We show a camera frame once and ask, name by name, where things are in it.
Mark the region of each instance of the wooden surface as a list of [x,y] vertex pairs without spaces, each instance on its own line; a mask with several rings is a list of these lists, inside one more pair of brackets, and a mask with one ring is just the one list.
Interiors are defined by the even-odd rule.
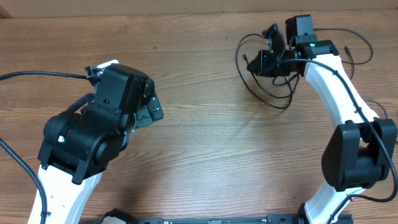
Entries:
[[[115,207],[165,218],[295,213],[323,180],[320,161],[333,132],[330,119],[304,79],[288,110],[258,102],[238,76],[234,52],[244,35],[273,22],[283,27],[287,18],[306,13],[314,27],[351,28],[370,40],[374,58],[356,67],[353,84],[397,121],[398,10],[2,19],[0,73],[84,74],[84,67],[116,58],[154,79],[165,118],[131,135],[92,193],[84,220]],[[368,58],[368,47],[351,34],[325,31],[318,37],[331,39],[343,58],[344,45],[355,61]],[[251,39],[242,53],[254,58],[266,47]],[[270,87],[270,79],[261,82],[286,93]],[[87,81],[70,78],[1,81],[0,136],[37,170],[45,122],[91,91]],[[389,177],[365,193],[386,197],[391,190]],[[0,223],[26,223],[35,191],[26,173],[0,151]],[[397,211],[397,200],[356,199],[345,213],[356,223],[397,223]]]
[[6,18],[395,9],[396,0],[0,0]]

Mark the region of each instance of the wooden table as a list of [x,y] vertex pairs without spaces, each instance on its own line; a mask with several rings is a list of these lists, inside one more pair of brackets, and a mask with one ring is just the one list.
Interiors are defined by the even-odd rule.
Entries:
[[[0,73],[83,75],[86,66],[116,58],[155,80],[165,118],[131,135],[129,147],[110,162],[92,193],[84,220],[113,208],[164,218],[295,213],[323,180],[320,161],[333,132],[331,121],[304,79],[288,110],[260,103],[240,80],[234,52],[244,35],[274,22],[283,27],[285,19],[308,13],[314,27],[351,28],[370,40],[374,58],[356,67],[353,84],[397,121],[397,10],[0,19]],[[318,37],[331,39],[345,59],[344,45],[356,62],[369,57],[368,47],[352,34],[324,31]],[[254,58],[266,47],[253,38],[242,53]],[[285,87],[271,87],[270,79],[261,82],[276,94],[286,93]],[[71,78],[1,81],[0,136],[37,170],[45,122],[92,91],[89,82]],[[365,193],[386,197],[391,190],[389,177]],[[0,223],[26,223],[35,191],[32,180],[1,150]],[[397,200],[356,199],[345,213],[352,213],[356,223],[397,223],[397,210]]]

